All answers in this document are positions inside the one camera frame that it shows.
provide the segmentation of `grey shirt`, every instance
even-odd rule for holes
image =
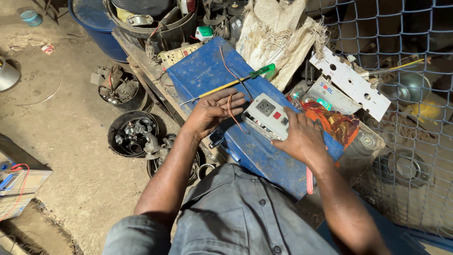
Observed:
[[[160,223],[129,216],[113,225],[103,254],[337,254],[286,195],[238,165],[214,169],[181,211],[173,244]]]

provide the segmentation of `blue wire mesh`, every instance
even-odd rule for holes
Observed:
[[[452,238],[452,2],[310,0],[306,11],[314,18],[323,14],[328,47],[354,56],[364,70],[425,59],[381,76],[378,89],[392,104],[380,122],[362,121],[387,147],[354,188],[394,223]],[[420,85],[409,97],[411,86],[402,82],[408,74]]]

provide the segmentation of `shirt button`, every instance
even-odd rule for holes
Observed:
[[[282,253],[282,249],[280,247],[278,247],[278,246],[274,246],[273,252],[274,252],[274,254],[281,254]]]

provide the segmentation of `yellow screwdriver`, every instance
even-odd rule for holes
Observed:
[[[206,93],[204,93],[204,94],[201,94],[201,95],[199,95],[199,96],[196,97],[196,98],[192,98],[192,99],[190,99],[189,101],[180,104],[180,106],[181,106],[181,105],[185,105],[185,104],[190,103],[190,102],[193,102],[193,101],[196,101],[196,100],[198,100],[198,99],[200,99],[200,98],[202,98],[202,97],[205,97],[205,96],[207,96],[207,95],[210,95],[210,94],[212,94],[212,93],[214,93],[214,92],[217,92],[217,91],[219,91],[219,90],[222,90],[222,89],[224,89],[224,88],[228,88],[228,87],[230,87],[230,86],[236,85],[236,84],[238,84],[239,82],[244,81],[244,80],[247,80],[247,79],[249,79],[249,78],[255,79],[256,77],[258,77],[258,76],[260,76],[260,75],[262,75],[262,74],[265,74],[265,73],[267,73],[267,72],[269,72],[269,71],[272,71],[272,70],[274,70],[274,69],[275,69],[275,64],[269,64],[269,65],[267,65],[267,66],[264,66],[264,67],[260,68],[260,69],[257,70],[257,71],[250,72],[249,75],[245,76],[244,78],[237,79],[237,80],[232,81],[232,82],[230,82],[230,83],[227,83],[227,84],[225,84],[225,85],[223,85],[223,86],[220,86],[220,87],[218,87],[218,88],[215,88],[215,89],[213,89],[213,90],[211,90],[211,91],[208,91],[208,92],[206,92]]]

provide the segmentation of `hand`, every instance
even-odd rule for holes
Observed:
[[[230,99],[230,109],[233,116],[242,113],[244,109],[237,107],[246,102],[244,93],[238,93],[235,88],[225,88],[202,97],[182,129],[197,136],[201,141],[201,139],[214,131],[220,122],[231,117],[227,106],[230,95],[232,95]]]
[[[333,164],[332,158],[326,151],[321,136],[321,128],[314,125],[304,113],[295,113],[291,108],[284,107],[288,116],[288,138],[284,141],[272,140],[270,143],[291,157],[306,164],[311,170],[320,163]]]

